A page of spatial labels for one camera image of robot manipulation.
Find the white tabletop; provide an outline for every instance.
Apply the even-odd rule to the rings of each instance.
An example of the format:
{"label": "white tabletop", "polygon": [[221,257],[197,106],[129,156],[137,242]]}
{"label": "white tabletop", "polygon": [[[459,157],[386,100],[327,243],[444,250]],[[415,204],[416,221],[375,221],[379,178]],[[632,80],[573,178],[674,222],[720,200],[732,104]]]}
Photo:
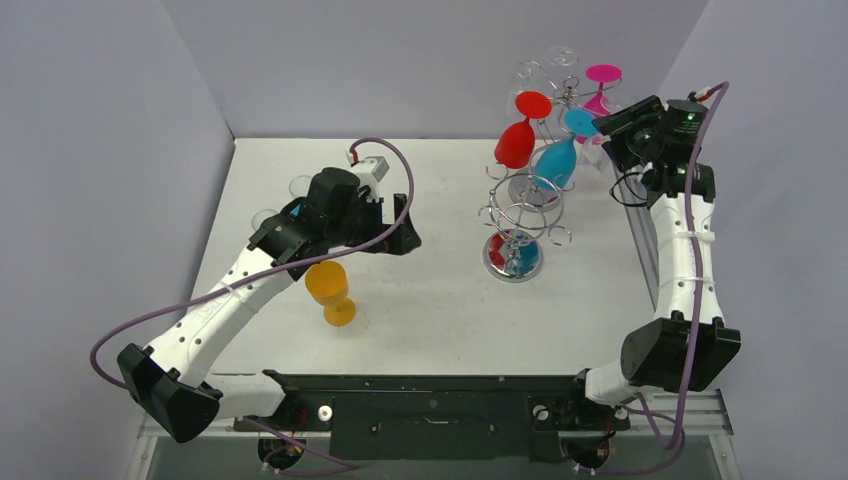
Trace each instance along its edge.
{"label": "white tabletop", "polygon": [[[291,200],[289,182],[326,166],[346,167],[351,140],[240,139],[209,237],[195,295],[226,272],[252,233],[257,212]],[[653,310],[623,207],[609,198],[612,172],[577,178],[563,224],[562,247],[542,241],[541,273],[503,283],[482,264],[494,229],[477,217],[494,182],[493,140],[397,140],[414,174],[412,221],[423,245],[404,257],[355,254],[347,270],[358,313],[328,325],[298,282],[273,299],[226,348],[214,372],[264,368],[312,374],[574,374],[618,358],[621,342]],[[406,192],[391,152],[381,183],[385,221],[391,194]]]}

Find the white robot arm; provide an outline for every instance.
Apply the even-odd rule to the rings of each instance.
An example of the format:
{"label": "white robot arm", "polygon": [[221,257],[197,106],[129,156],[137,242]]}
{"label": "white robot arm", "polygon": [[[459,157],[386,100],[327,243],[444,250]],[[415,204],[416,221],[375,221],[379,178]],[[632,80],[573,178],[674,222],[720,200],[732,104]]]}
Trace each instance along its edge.
{"label": "white robot arm", "polygon": [[[705,389],[739,351],[739,332],[725,328],[715,294],[710,229],[715,199],[712,169],[694,164],[691,209],[694,230],[685,214],[688,160],[706,116],[706,107],[694,101],[671,100],[663,104],[649,97],[615,115],[595,120],[610,140],[604,149],[616,167],[625,172],[645,160],[641,183],[648,198],[657,234],[659,295],[654,320],[630,333],[620,358],[585,373],[586,398],[615,407],[636,393],[660,390],[678,392],[685,378],[685,357],[690,342],[696,357],[690,366],[689,390]],[[697,239],[702,272],[696,272],[692,237]],[[703,284],[700,312],[694,312],[695,290]],[[699,322],[698,338],[689,338],[691,322]]]}
{"label": "white robot arm", "polygon": [[[267,375],[209,374],[212,364],[251,318],[297,281],[305,268],[257,275],[271,267],[357,246],[383,233],[378,184],[388,171],[382,157],[368,157],[349,170],[326,168],[309,193],[268,219],[211,292],[227,291],[187,313],[144,348],[130,344],[118,365],[132,398],[179,442],[215,419],[268,416],[285,393]],[[395,215],[406,195],[394,197]],[[407,216],[385,242],[366,252],[404,255],[421,244]]]}

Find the orange plastic glass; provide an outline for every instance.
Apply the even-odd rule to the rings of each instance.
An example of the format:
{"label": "orange plastic glass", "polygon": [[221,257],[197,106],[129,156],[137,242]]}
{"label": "orange plastic glass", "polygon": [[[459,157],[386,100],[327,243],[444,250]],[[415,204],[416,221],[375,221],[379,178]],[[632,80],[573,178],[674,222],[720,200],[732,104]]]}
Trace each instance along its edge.
{"label": "orange plastic glass", "polygon": [[356,304],[347,297],[347,275],[336,262],[321,262],[306,272],[306,289],[324,307],[324,320],[335,327],[347,325],[356,316]]}

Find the white wall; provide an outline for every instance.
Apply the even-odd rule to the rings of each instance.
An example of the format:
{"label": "white wall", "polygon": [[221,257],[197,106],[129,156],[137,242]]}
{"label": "white wall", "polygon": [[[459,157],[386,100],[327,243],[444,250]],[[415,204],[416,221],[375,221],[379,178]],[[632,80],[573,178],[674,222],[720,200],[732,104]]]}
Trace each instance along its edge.
{"label": "white wall", "polygon": [[706,1],[163,4],[237,137],[455,138],[500,135],[518,62],[552,45],[656,92]]}
{"label": "white wall", "polygon": [[126,475],[142,410],[88,349],[186,297],[231,150],[158,1],[0,4],[4,479]]}
{"label": "white wall", "polygon": [[661,89],[730,80],[707,135],[720,377],[747,479],[848,476],[848,3],[711,0]]}

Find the black metal base plate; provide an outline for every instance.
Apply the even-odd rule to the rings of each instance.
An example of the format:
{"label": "black metal base plate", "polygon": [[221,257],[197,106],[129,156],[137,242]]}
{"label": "black metal base plate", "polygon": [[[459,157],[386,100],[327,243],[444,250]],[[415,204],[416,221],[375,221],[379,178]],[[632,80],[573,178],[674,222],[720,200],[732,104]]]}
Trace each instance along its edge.
{"label": "black metal base plate", "polygon": [[[330,453],[348,460],[557,461],[560,431],[627,430],[613,410],[585,400],[573,376],[326,376],[266,371],[286,402],[263,419],[282,430],[326,431],[300,422],[332,405]],[[544,405],[545,421],[533,409]],[[236,425],[237,430],[250,430]]]}

